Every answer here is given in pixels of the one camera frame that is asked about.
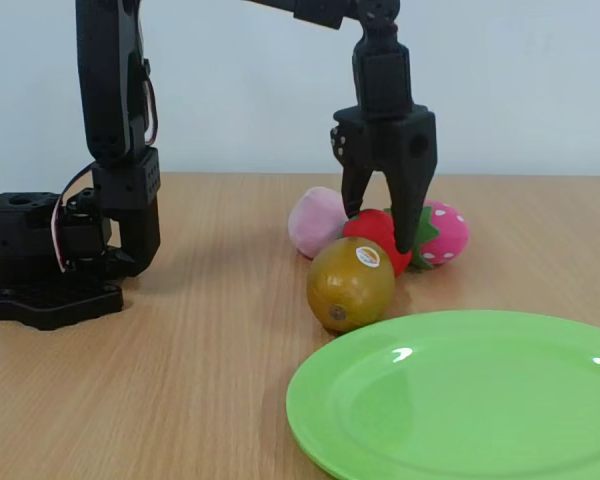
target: table surface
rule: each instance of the table surface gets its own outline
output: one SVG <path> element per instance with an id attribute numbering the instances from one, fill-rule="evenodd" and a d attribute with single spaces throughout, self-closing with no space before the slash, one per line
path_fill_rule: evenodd
<path id="1" fill-rule="evenodd" d="M 285 393 L 331 340 L 287 216 L 331 175 L 165 175 L 162 247 L 124 312 L 41 333 L 0 323 L 0 480 L 324 480 Z M 389 205 L 374 178 L 365 207 Z M 438 177 L 472 239 L 403 275 L 388 317 L 524 310 L 600 326 L 600 178 Z"/>

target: cable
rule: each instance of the cable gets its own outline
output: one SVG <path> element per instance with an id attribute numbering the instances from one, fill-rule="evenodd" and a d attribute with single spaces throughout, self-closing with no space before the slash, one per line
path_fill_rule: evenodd
<path id="1" fill-rule="evenodd" d="M 84 177 L 87 173 L 91 171 L 91 169 L 95 166 L 95 162 L 87 165 L 82 170 L 80 170 L 75 177 L 71 179 L 71 181 L 64 188 L 62 193 L 58 196 L 58 200 L 56 201 L 55 206 L 53 207 L 53 213 L 51 214 L 51 239 L 53 240 L 53 250 L 56 254 L 56 260 L 58 261 L 58 266 L 60 267 L 61 272 L 67 271 L 67 262 L 62 256 L 62 251 L 60 249 L 60 241 L 58 239 L 58 211 L 60 210 L 60 206 L 62 205 L 62 199 L 67 194 L 69 189 L 82 177 Z"/>
<path id="2" fill-rule="evenodd" d="M 156 143 L 156 139 L 158 138 L 158 108 L 156 106 L 156 92 L 153 89 L 153 83 L 151 79 L 147 79 L 147 90 L 149 103 L 151 104 L 151 137 L 146 142 L 147 145 L 152 146 Z"/>

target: fake fruit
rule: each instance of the fake fruit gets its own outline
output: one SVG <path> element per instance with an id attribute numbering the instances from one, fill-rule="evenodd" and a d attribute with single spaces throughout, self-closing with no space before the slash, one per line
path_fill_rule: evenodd
<path id="1" fill-rule="evenodd" d="M 458 257 L 469 242 L 469 226 L 446 203 L 425 202 L 413 245 L 413 266 L 430 269 Z"/>
<path id="2" fill-rule="evenodd" d="M 340 238 L 314 258 L 307 277 L 309 307 L 322 325 L 349 332 L 375 323 L 393 299 L 387 253 L 365 238 Z"/>
<path id="3" fill-rule="evenodd" d="M 375 209 L 363 210 L 349 220 L 343 230 L 343 237 L 360 237 L 371 240 L 387 253 L 394 276 L 400 275 L 411 261 L 411 252 L 402 254 L 396 248 L 395 227 L 389 212 Z"/>
<path id="4" fill-rule="evenodd" d="M 330 188 L 313 187 L 291 210 L 289 238 L 302 255 L 311 259 L 338 238 L 346 221 L 342 195 Z"/>

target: plush toy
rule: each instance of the plush toy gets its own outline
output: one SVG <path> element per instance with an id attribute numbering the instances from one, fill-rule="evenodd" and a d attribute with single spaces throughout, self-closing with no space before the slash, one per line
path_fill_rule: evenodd
<path id="1" fill-rule="evenodd" d="M 469 242 L 469 226 L 460 213 L 446 203 L 428 200 L 422 209 L 413 244 L 411 265 L 431 269 L 459 256 Z"/>
<path id="2" fill-rule="evenodd" d="M 289 215 L 291 243 L 313 259 L 338 238 L 347 221 L 342 195 L 326 187 L 313 187 L 298 200 Z"/>
<path id="3" fill-rule="evenodd" d="M 393 217 L 387 211 L 368 209 L 346 223 L 342 230 L 343 237 L 366 238 L 377 243 L 387 253 L 393 272 L 397 277 L 409 265 L 411 252 L 401 254 L 396 248 L 394 239 Z"/>

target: black robotic arm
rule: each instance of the black robotic arm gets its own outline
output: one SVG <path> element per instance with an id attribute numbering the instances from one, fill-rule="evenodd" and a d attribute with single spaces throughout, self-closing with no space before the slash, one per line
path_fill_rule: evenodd
<path id="1" fill-rule="evenodd" d="M 158 125 L 139 10 L 139 0 L 76 0 L 93 162 L 59 195 L 0 194 L 0 320 L 52 330 L 119 311 L 122 292 L 110 281 L 140 274 L 158 250 Z M 93 188 L 64 204 L 87 173 Z M 120 248 L 108 245 L 111 221 Z"/>
<path id="2" fill-rule="evenodd" d="M 343 167 L 342 197 L 357 215 L 374 171 L 384 173 L 391 196 L 398 251 L 411 250 L 425 196 L 437 166 L 433 112 L 411 96 L 409 50 L 398 42 L 400 0 L 251 0 L 294 17 L 339 29 L 360 22 L 353 52 L 357 105 L 334 114 L 333 153 Z"/>
<path id="3" fill-rule="evenodd" d="M 411 98 L 409 52 L 397 41 L 399 0 L 257 0 L 338 29 L 358 20 L 357 105 L 334 114 L 347 215 L 374 171 L 389 186 L 398 250 L 411 249 L 436 163 L 435 117 Z M 93 161 L 60 194 L 0 194 L 0 320 L 52 330 L 122 309 L 112 280 L 135 276 L 160 245 L 158 117 L 144 58 L 140 0 L 76 0 L 78 73 Z M 69 188 L 85 188 L 64 203 Z M 108 245 L 111 221 L 121 247 Z"/>

